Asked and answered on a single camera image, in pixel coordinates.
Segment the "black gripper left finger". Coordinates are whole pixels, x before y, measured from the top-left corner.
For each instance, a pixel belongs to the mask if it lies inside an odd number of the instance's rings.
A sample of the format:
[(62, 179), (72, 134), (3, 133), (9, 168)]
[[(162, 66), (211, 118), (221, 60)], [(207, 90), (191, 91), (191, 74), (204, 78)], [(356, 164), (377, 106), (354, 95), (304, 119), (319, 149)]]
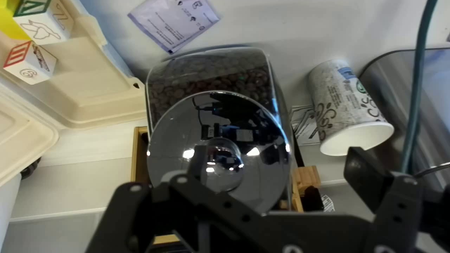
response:
[(193, 209), (217, 209), (221, 198), (198, 178), (189, 174), (167, 174), (160, 182), (159, 205), (165, 209), (187, 208)]

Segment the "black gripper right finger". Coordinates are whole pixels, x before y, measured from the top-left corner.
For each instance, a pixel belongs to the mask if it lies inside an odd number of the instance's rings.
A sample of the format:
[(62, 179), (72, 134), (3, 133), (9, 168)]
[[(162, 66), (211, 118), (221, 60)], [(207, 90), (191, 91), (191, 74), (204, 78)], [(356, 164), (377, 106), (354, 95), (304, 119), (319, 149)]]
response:
[(373, 223), (385, 233), (416, 233), (422, 215), (422, 186), (398, 175), (361, 147), (347, 150), (345, 178), (369, 209)]

